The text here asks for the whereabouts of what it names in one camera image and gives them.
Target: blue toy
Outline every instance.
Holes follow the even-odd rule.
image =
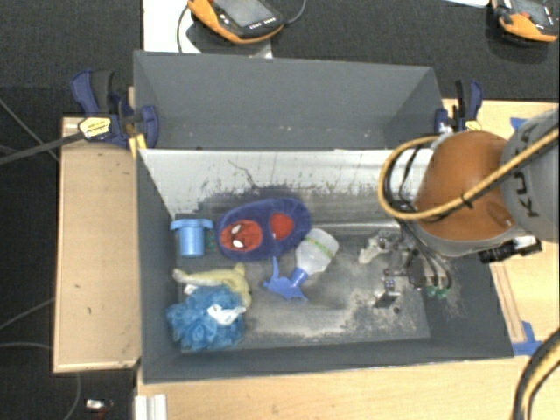
[[[227,286],[200,287],[183,303],[167,308],[166,317],[173,339],[194,352],[235,347],[243,337],[245,325],[242,301]],[[228,312],[228,316],[216,317]]]
[[[280,256],[295,248],[311,229],[305,205],[293,198],[270,198],[238,206],[216,222],[221,253],[237,262]]]

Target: gray bin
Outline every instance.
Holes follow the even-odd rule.
[[[247,89],[245,82],[262,84]],[[191,86],[199,87],[189,93]],[[453,262],[447,299],[399,283],[398,312],[373,307],[387,258],[357,262],[368,237],[397,229],[377,205],[377,174],[386,148],[432,129],[441,99],[429,68],[140,52],[135,88],[138,107],[156,105],[162,134],[158,149],[140,151],[137,160],[146,383],[512,355],[494,281],[477,257]],[[255,92],[255,109],[244,109]],[[216,220],[242,203],[279,196],[302,200],[313,224],[340,243],[327,272],[305,284],[310,301],[267,292],[270,262],[247,263],[253,304],[243,342],[231,351],[182,352],[165,319],[181,299],[172,270],[235,263],[218,252],[182,259],[170,222],[178,214]],[[293,264],[293,251],[280,259],[284,273]]]

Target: wooden table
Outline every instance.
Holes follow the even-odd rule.
[[[454,101],[445,101],[450,107]],[[509,118],[529,118],[557,105],[485,101],[483,129],[509,137]],[[64,121],[65,133],[75,120]],[[60,173],[59,260],[54,332],[55,372],[131,368],[141,355],[134,169],[129,152],[106,144],[63,149]],[[559,322],[558,246],[493,266],[509,318],[543,340]],[[250,378],[143,385],[137,393],[166,394],[170,419],[457,418],[507,419],[528,357]],[[534,419],[560,412],[560,374],[536,399]]]

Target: blue plastic cup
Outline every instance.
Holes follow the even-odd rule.
[[[183,219],[171,223],[171,230],[178,231],[181,256],[196,258],[204,255],[204,229],[214,228],[210,220]]]

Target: yellow toy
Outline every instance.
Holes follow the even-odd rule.
[[[231,291],[239,294],[245,308],[251,306],[250,288],[245,279],[245,266],[241,262],[238,262],[233,269],[215,269],[196,274],[188,274],[181,269],[175,269],[173,279],[180,284],[190,284],[192,286],[220,286],[225,284]]]

